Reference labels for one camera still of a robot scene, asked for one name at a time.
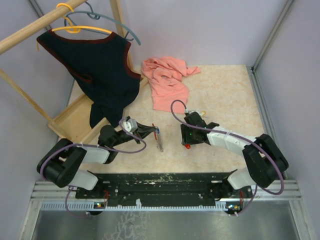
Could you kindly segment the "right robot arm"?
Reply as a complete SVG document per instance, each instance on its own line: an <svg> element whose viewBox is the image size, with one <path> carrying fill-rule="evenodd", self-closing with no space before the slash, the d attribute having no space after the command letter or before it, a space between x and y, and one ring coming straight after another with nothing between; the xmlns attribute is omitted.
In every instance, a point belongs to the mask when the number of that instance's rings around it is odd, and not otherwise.
<svg viewBox="0 0 320 240"><path fill-rule="evenodd" d="M257 137L234 133L217 123L207 124L196 111L186 112L184 121L180 125L184 146L205 143L244 158L246 167L233 171L223 185L223 192L229 198L235 198L246 186L267 188L289 167L274 140L265 133Z"/></svg>

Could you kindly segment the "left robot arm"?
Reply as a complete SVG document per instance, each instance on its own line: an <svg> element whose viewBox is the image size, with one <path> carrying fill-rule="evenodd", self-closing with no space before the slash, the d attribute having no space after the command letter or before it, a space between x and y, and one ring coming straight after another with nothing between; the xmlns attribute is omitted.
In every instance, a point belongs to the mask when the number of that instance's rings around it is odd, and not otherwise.
<svg viewBox="0 0 320 240"><path fill-rule="evenodd" d="M91 197L101 197L104 186L98 183L98 177L94 173L81 170L81 164L110 164L119 153L140 153L147 147L144 138L160 132L157 127L140 124L134 119L125 120L120 123L120 127L121 130L117 131L111 125L103 126L96 145L73 143L67 138L60 139L40 160L36 171L44 180L54 183L59 188L83 188ZM137 144L143 143L143 147L135 151L115 149L115 146L131 140Z"/></svg>

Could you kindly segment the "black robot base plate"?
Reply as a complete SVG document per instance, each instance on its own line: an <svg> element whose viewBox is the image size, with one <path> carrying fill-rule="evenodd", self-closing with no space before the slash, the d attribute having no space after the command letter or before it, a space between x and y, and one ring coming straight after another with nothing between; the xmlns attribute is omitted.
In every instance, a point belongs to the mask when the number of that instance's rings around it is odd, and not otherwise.
<svg viewBox="0 0 320 240"><path fill-rule="evenodd" d="M249 199L252 188L234 190L228 172L214 173L105 173L92 190L78 188L81 200L103 199L108 206L212 207L221 199Z"/></svg>

